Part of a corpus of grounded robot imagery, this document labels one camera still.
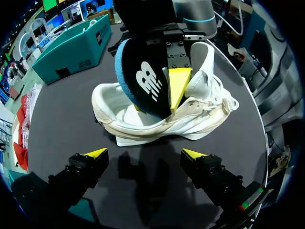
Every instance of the red fabric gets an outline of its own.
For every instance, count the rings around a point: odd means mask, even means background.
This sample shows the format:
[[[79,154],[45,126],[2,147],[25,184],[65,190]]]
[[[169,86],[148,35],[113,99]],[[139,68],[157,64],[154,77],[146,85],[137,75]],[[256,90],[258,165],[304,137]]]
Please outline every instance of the red fabric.
[[[26,108],[25,108],[25,102],[26,102],[26,100],[27,100],[27,94],[25,94],[23,97],[21,97],[21,107],[20,108],[22,108],[23,109],[23,113],[24,113],[24,116],[25,116],[25,114],[26,114]]]
[[[15,150],[15,154],[18,160],[18,163],[20,165],[21,168],[23,168],[24,170],[28,170],[28,150],[26,148],[23,148],[23,143],[22,143],[22,133],[21,133],[21,128],[22,128],[22,124],[24,122],[25,119],[25,113],[26,113],[26,108],[24,106],[25,101],[26,101],[26,96],[24,95],[21,98],[21,107],[19,108],[18,112],[17,112],[17,118],[19,121],[19,136],[18,136],[18,144],[14,142],[14,150]]]
[[[24,116],[24,112],[23,112],[23,109],[22,107],[19,108],[18,112],[17,112],[17,118],[18,118],[18,121],[19,121],[19,137],[18,137],[18,144],[20,146],[22,146],[22,134],[21,134],[21,127],[22,127],[22,123],[25,119],[25,116]]]
[[[28,170],[28,150],[14,142],[14,150],[21,168]]]

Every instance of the computer monitor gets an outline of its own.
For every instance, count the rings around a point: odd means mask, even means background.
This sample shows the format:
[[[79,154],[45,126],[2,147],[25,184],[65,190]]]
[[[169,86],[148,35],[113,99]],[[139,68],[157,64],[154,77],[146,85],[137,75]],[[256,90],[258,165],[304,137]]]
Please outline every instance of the computer monitor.
[[[35,29],[33,32],[34,32],[34,36],[35,36],[35,37],[38,37],[38,36],[41,35],[40,28]]]
[[[57,6],[57,1],[56,0],[43,0],[42,3],[43,3],[43,8],[44,8],[45,12],[47,12],[48,10]]]
[[[28,41],[26,42],[26,44],[27,44],[28,48],[32,47],[32,45],[34,44],[33,38],[30,37],[30,38],[28,39]]]
[[[92,9],[92,3],[91,2],[86,3],[86,9],[88,9],[88,8]]]
[[[105,0],[97,0],[98,6],[103,6],[105,5]]]
[[[40,31],[44,34],[46,32],[46,27],[44,25],[40,26]]]

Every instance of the shoe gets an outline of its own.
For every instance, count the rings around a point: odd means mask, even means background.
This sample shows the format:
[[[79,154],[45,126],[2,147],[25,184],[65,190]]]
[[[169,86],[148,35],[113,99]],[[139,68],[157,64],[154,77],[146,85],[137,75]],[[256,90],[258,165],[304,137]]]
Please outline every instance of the shoe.
[[[214,48],[204,42],[192,45],[193,72],[185,97],[175,114],[161,120],[138,111],[119,83],[103,83],[92,93],[97,121],[116,136],[118,146],[152,142],[162,136],[179,135],[197,140],[211,133],[236,110],[239,103],[224,89],[214,73]]]

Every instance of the teal cardboard box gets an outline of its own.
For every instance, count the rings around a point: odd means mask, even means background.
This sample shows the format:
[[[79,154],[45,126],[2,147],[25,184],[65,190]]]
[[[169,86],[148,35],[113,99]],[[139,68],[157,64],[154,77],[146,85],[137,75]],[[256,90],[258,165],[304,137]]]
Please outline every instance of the teal cardboard box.
[[[99,64],[111,29],[108,14],[94,20],[63,32],[36,60],[33,69],[46,84]]]

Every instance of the gray table surface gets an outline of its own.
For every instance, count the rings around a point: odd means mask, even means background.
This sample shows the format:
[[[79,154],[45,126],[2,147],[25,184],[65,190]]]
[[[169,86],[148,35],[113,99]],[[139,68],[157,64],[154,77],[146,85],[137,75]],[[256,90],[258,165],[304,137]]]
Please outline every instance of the gray table surface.
[[[112,26],[108,47],[121,38],[120,26]],[[244,186],[263,182],[267,159],[255,104],[218,51],[214,73],[240,103],[216,130],[197,141],[169,136],[142,146],[118,147],[115,138],[95,123],[91,105],[95,86],[117,82],[114,58],[104,51],[97,67],[43,87],[31,121],[29,171],[48,181],[48,175],[64,169],[70,156],[107,147],[110,164],[97,186],[84,195],[92,199],[101,224],[119,229],[211,226],[222,210],[193,187],[180,167],[181,149],[218,155],[227,169],[244,177]],[[137,168],[136,179],[125,178],[132,171],[125,166],[128,158]]]

